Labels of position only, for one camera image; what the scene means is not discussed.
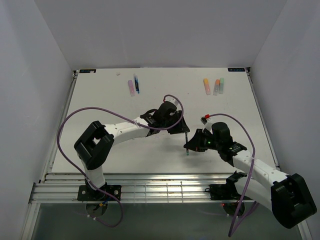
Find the green ink pen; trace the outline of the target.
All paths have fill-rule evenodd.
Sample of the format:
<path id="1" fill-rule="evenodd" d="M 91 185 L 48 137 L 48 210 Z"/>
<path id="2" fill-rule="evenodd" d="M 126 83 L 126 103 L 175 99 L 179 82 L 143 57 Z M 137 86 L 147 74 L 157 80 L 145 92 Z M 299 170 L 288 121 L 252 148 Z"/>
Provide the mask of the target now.
<path id="1" fill-rule="evenodd" d="M 188 132 L 185 132 L 185 144 L 188 143 Z M 185 148 L 186 150 L 186 155 L 189 156 L 189 149 L 188 148 Z"/>

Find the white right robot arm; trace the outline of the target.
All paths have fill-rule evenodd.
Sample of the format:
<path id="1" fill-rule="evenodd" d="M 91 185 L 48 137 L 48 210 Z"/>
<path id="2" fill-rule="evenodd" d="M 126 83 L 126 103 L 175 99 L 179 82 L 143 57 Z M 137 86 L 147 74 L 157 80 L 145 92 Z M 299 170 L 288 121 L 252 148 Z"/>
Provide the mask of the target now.
<path id="1" fill-rule="evenodd" d="M 317 212 L 301 175 L 289 175 L 253 158 L 245 146 L 233 140 L 224 122 L 212 124 L 211 130 L 198 128 L 183 147 L 194 152 L 217 151 L 223 161 L 237 169 L 224 184 L 209 185 L 212 200 L 239 200 L 244 194 L 269 209 L 287 229 Z"/>

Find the yellow orange highlighter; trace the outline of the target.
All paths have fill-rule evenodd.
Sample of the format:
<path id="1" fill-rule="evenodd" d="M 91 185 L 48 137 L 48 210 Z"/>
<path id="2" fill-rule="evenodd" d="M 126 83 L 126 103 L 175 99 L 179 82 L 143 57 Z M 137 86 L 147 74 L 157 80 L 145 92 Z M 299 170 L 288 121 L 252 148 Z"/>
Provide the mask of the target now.
<path id="1" fill-rule="evenodd" d="M 205 89 L 206 95 L 211 95 L 210 83 L 207 78 L 203 79 L 203 84 L 204 84 L 204 89 Z"/>

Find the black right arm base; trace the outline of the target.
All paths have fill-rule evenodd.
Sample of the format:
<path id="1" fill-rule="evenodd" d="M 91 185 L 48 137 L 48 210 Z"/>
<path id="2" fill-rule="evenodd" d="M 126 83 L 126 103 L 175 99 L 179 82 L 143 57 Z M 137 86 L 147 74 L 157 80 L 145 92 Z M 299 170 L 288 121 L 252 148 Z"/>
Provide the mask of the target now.
<path id="1" fill-rule="evenodd" d="M 247 176 L 244 172 L 235 171 L 224 184 L 210 184 L 204 192 L 210 194 L 211 200 L 239 200 L 242 191 L 236 189 L 235 183 Z"/>

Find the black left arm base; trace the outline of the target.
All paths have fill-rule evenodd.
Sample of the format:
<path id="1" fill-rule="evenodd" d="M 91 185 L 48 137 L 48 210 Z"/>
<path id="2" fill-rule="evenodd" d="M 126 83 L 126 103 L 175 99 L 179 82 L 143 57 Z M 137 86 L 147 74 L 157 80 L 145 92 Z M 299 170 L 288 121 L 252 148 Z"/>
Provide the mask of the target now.
<path id="1" fill-rule="evenodd" d="M 102 188 L 102 191 L 112 195 L 113 197 L 102 193 L 99 190 L 91 188 L 89 185 L 81 185 L 78 189 L 77 200 L 88 202 L 88 201 L 114 201 L 117 198 L 119 201 L 121 200 L 121 185 L 109 185 L 105 184 Z"/>

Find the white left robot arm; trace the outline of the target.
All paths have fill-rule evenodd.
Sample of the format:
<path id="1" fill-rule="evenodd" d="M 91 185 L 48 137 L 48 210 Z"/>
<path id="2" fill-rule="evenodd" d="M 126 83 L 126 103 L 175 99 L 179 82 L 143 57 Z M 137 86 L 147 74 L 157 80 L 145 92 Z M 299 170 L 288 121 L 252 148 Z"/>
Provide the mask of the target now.
<path id="1" fill-rule="evenodd" d="M 102 165 L 114 145 L 158 134 L 161 129 L 166 129 L 171 135 L 190 132 L 183 111 L 177 110 L 177 106 L 169 101 L 163 102 L 158 109 L 140 115 L 132 123 L 104 125 L 98 120 L 92 122 L 74 144 L 87 176 L 85 185 L 88 193 L 95 200 L 106 195 Z"/>

